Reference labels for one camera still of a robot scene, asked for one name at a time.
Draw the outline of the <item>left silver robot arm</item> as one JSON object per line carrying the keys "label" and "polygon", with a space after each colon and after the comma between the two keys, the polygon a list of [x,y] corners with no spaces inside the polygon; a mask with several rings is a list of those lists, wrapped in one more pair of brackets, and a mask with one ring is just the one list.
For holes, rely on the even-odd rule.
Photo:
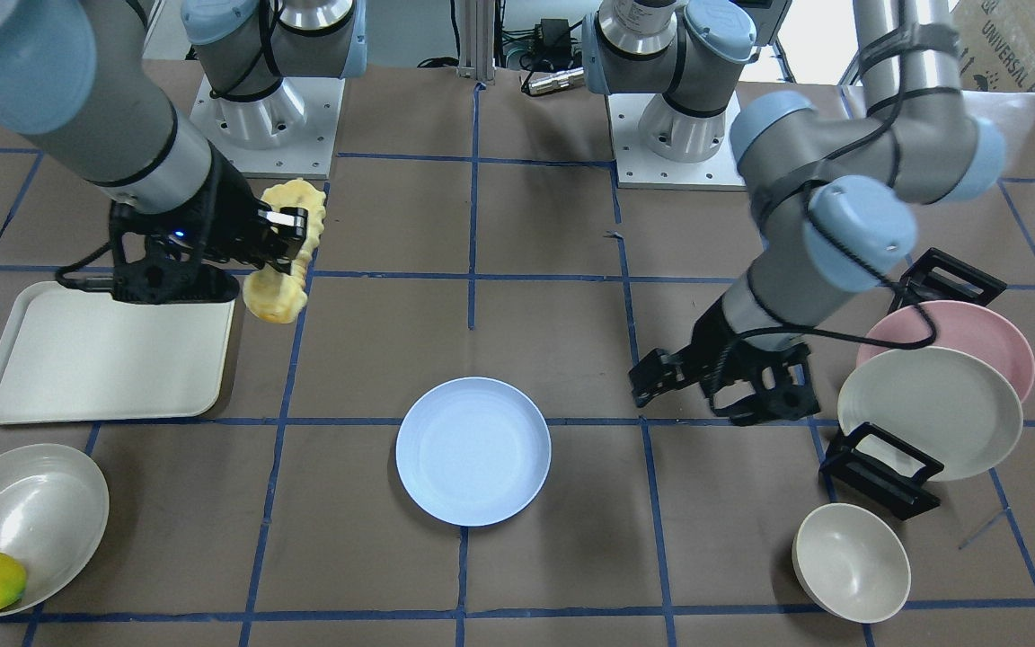
{"label": "left silver robot arm", "polygon": [[857,1],[865,115],[831,120],[794,91],[724,110],[758,30],[731,1],[604,1],[582,23],[586,83],[603,95],[648,93],[649,147],[674,161],[713,153],[694,128],[727,136],[765,249],[697,320],[682,350],[652,350],[630,369],[638,408],[699,385],[751,394],[714,405],[735,425],[818,413],[809,347],[854,296],[887,286],[911,253],[911,206],[969,200],[995,183],[1005,139],[975,118],[956,70],[960,34],[944,1]]}

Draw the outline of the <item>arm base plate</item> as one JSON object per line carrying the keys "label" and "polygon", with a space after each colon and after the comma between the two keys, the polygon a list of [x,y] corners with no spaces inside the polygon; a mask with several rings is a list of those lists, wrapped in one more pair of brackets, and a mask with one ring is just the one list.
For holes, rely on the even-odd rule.
{"label": "arm base plate", "polygon": [[739,114],[733,94],[724,111],[694,118],[660,94],[607,97],[617,185],[622,189],[740,192],[728,129]]}
{"label": "arm base plate", "polygon": [[328,180],[345,79],[285,78],[257,102],[214,99],[202,78],[190,121],[253,179]]}

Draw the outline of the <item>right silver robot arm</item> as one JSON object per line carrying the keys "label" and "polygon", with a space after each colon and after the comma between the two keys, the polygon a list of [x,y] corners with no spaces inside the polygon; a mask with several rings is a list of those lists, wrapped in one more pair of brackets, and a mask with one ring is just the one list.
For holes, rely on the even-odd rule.
{"label": "right silver robot arm", "polygon": [[[106,193],[110,276],[61,286],[141,306],[242,297],[287,323],[324,229],[323,192],[295,179],[255,196],[143,67],[148,1],[0,1],[0,126]],[[361,1],[185,1],[181,21],[219,127],[268,148],[305,130],[291,79],[365,73]]]}

